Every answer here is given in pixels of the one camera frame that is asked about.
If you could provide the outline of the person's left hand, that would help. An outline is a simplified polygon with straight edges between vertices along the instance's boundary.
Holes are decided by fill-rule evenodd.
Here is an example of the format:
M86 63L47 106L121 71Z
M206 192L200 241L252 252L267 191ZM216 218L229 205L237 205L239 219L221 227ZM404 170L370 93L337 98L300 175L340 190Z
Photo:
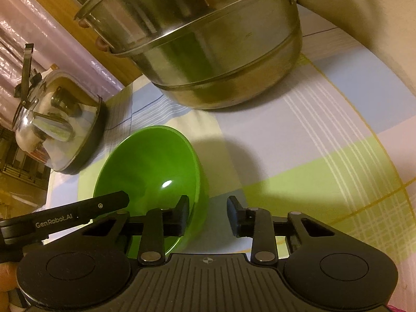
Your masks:
M16 289L18 286L16 279L16 270L18 263L6 262L0 264L0 311L10 311L9 308L9 291Z

